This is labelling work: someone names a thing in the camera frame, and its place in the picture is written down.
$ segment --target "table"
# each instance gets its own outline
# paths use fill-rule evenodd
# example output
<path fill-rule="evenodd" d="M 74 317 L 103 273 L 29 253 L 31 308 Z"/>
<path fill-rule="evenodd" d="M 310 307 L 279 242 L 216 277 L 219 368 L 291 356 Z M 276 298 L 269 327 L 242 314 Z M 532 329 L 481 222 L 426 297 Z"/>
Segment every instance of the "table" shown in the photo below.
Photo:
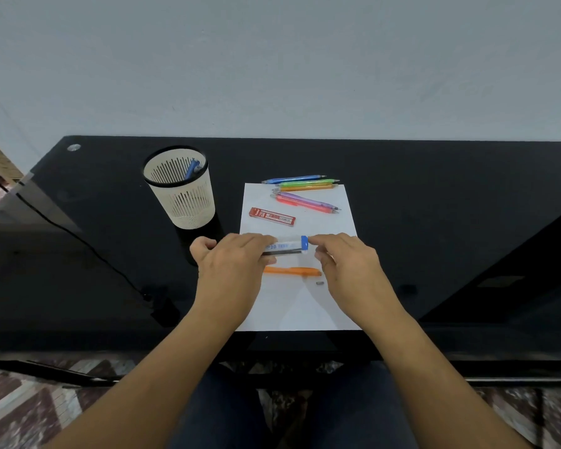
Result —
<path fill-rule="evenodd" d="M 80 145 L 80 148 L 69 148 Z M 359 237 L 450 359 L 561 359 L 561 142 L 68 136 L 0 201 L 0 359 L 146 353 L 190 308 L 197 271 L 142 179 L 169 145 L 209 158 L 237 232 L 243 185 L 341 179 Z M 236 333 L 219 359 L 375 359 L 359 331 Z"/>

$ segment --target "paper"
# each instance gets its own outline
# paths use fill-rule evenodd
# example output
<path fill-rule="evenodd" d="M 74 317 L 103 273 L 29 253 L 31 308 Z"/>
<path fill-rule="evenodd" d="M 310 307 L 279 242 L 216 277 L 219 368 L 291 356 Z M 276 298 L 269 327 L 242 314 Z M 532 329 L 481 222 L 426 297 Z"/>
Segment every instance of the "paper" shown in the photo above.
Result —
<path fill-rule="evenodd" d="M 302 234 L 338 234 L 356 236 L 349 201 L 344 186 L 333 189 L 295 192 L 297 195 L 332 203 L 341 208 L 337 214 L 327 214 L 300 206 L 278 203 L 270 197 L 274 185 L 245 184 L 241 228 L 243 233 L 272 234 L 278 238 Z M 294 226 L 285 226 L 269 220 L 249 216 L 252 207 L 280 212 L 296 217 Z M 283 268 L 305 266 L 322 270 L 314 258 L 316 246 L 311 245 L 307 254 L 278 257 Z M 338 308 L 328 292 L 327 280 L 322 277 L 301 277 L 285 274 L 264 274 L 260 294 L 254 307 L 237 331 L 333 331 L 359 329 Z"/>

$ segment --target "pencil holder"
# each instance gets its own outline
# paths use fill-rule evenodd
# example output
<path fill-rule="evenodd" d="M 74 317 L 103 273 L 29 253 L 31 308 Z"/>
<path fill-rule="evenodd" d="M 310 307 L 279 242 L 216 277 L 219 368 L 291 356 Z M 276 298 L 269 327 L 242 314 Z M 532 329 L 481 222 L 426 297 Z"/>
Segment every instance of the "pencil holder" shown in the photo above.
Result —
<path fill-rule="evenodd" d="M 200 162 L 201 168 L 185 179 L 193 159 Z M 145 160 L 143 179 L 180 229 L 198 229 L 214 217 L 208 160 L 199 150 L 175 146 L 156 151 Z"/>

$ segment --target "jeans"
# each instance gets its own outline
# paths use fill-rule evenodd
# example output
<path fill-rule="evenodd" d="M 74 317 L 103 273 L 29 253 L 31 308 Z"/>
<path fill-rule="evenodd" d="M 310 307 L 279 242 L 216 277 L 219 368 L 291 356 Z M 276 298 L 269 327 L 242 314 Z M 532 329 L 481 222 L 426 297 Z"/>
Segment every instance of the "jeans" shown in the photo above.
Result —
<path fill-rule="evenodd" d="M 395 383 L 381 362 L 343 366 L 307 406 L 303 447 L 414 449 Z M 258 393 L 220 365 L 204 374 L 169 449 L 267 449 L 270 431 Z"/>

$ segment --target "marble tile floor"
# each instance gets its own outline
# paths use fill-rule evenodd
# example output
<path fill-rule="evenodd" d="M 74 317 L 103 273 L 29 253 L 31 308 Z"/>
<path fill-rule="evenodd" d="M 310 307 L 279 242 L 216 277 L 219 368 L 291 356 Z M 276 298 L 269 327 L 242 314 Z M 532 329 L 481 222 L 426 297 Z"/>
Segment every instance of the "marble tile floor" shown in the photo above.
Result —
<path fill-rule="evenodd" d="M 43 362 L 93 375 L 124 375 L 135 365 L 130 360 L 62 360 Z M 318 371 L 340 365 L 329 363 Z M 235 371 L 253 374 L 293 370 L 277 363 L 227 364 Z M 97 401 L 106 389 L 68 389 L 34 378 L 0 371 L 0 449 L 40 447 Z M 266 421 L 278 449 L 298 447 L 301 422 L 311 391 L 294 393 L 259 390 Z M 480 396 L 501 417 L 536 447 L 561 449 L 561 389 L 480 388 Z M 537 404 L 542 395 L 543 415 Z"/>

